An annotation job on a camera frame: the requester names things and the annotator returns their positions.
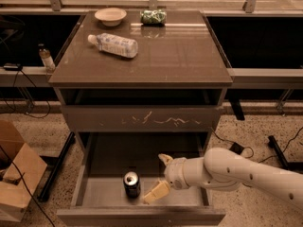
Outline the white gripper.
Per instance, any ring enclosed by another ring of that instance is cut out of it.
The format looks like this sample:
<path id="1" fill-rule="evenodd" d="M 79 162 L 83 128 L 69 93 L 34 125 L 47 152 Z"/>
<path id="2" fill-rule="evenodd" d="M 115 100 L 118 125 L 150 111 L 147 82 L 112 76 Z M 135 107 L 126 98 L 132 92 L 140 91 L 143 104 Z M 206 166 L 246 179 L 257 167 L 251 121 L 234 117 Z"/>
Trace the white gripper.
<path id="1" fill-rule="evenodd" d="M 158 181 L 155 186 L 149 190 L 143 197 L 143 202 L 150 204 L 154 201 L 160 200 L 166 197 L 170 188 L 173 189 L 186 189 L 187 183 L 184 177 L 184 162 L 186 158 L 175 158 L 171 156 L 160 153 L 158 158 L 166 166 L 164 175 L 165 181 Z"/>

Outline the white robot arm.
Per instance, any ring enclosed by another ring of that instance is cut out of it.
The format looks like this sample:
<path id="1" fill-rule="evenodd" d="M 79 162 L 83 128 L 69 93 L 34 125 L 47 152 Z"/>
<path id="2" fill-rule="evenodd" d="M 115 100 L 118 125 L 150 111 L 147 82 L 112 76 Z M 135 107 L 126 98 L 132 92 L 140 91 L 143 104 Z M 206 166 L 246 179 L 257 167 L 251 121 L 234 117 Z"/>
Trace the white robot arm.
<path id="1" fill-rule="evenodd" d="M 148 191 L 143 202 L 152 203 L 166 197 L 171 189 L 192 186 L 217 191 L 234 191 L 241 183 L 303 210 L 303 175 L 253 162 L 226 148 L 211 148 L 203 157 L 172 158 L 159 154 L 164 163 L 163 181 Z"/>

